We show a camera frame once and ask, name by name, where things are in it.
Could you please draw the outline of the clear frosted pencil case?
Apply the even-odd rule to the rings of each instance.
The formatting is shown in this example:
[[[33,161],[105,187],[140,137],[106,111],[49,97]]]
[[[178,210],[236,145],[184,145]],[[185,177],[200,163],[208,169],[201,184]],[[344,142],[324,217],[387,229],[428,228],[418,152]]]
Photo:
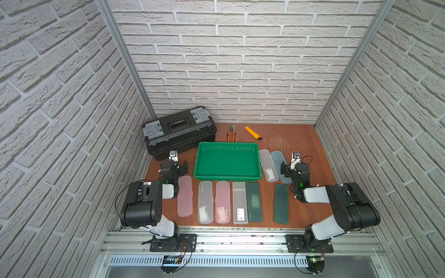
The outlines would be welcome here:
[[[279,174],[274,165],[271,153],[267,149],[259,150],[260,163],[267,182],[274,183],[279,180]]]

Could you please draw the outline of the blue-grey frosted pencil case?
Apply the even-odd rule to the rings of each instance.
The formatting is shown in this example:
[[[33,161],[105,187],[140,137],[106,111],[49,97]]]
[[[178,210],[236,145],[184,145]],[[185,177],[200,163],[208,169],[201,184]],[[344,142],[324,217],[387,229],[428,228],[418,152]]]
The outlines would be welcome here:
[[[284,174],[281,173],[281,165],[282,163],[287,164],[285,157],[283,156],[281,151],[274,151],[271,152],[271,158],[273,161],[273,164],[275,165],[275,168],[279,174],[279,178],[282,184],[291,184],[292,179],[286,177]]]

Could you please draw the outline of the green plastic storage tray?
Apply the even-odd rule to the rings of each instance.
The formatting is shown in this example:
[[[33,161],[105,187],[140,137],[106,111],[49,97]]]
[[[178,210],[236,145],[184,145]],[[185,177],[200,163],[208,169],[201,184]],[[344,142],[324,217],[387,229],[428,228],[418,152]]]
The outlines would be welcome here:
[[[262,179],[258,144],[200,142],[194,177],[201,181],[258,181]]]

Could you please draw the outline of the dark green labelled pencil case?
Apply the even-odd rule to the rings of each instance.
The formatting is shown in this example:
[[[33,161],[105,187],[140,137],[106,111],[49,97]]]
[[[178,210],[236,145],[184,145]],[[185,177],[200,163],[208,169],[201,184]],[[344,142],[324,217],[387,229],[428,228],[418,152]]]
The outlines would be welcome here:
[[[262,222],[263,210],[259,183],[246,184],[246,198],[249,222]]]

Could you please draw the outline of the grey frosted rectangular pencil case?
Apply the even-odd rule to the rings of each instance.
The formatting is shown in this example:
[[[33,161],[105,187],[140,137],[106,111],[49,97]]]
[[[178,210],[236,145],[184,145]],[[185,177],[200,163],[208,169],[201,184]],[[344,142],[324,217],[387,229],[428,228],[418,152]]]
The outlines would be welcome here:
[[[246,183],[232,183],[232,205],[234,224],[248,224],[248,204],[246,199]]]

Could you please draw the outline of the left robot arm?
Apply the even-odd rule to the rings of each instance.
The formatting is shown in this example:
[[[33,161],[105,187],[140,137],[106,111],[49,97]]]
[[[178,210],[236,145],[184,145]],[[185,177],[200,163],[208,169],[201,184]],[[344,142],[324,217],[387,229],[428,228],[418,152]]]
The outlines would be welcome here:
[[[158,240],[177,239],[177,224],[162,213],[164,200],[177,198],[179,178],[188,173],[188,162],[168,160],[161,164],[157,180],[139,180],[124,190],[126,196],[118,212],[121,224],[134,229],[144,228]]]

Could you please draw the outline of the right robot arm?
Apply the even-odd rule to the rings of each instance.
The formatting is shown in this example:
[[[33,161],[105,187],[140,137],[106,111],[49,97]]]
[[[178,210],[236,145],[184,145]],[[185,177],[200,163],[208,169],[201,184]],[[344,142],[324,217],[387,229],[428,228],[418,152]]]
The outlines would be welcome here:
[[[309,164],[304,162],[283,162],[280,172],[291,179],[291,191],[298,201],[329,204],[333,212],[305,228],[304,234],[297,238],[298,249],[327,250],[334,237],[380,224],[380,213],[357,183],[312,186]]]

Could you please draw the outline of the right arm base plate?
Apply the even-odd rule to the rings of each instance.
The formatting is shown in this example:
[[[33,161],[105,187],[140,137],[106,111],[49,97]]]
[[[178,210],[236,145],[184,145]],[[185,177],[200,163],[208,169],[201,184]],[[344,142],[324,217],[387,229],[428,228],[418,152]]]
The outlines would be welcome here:
[[[329,240],[316,240],[307,235],[286,235],[289,253],[334,253]]]

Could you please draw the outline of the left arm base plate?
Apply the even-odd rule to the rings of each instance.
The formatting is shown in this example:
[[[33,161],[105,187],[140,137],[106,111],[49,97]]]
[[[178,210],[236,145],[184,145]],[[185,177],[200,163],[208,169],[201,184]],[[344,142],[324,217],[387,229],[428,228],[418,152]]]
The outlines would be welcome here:
[[[181,234],[167,239],[157,239],[155,236],[149,241],[150,252],[186,252],[193,253],[196,250],[197,234]]]

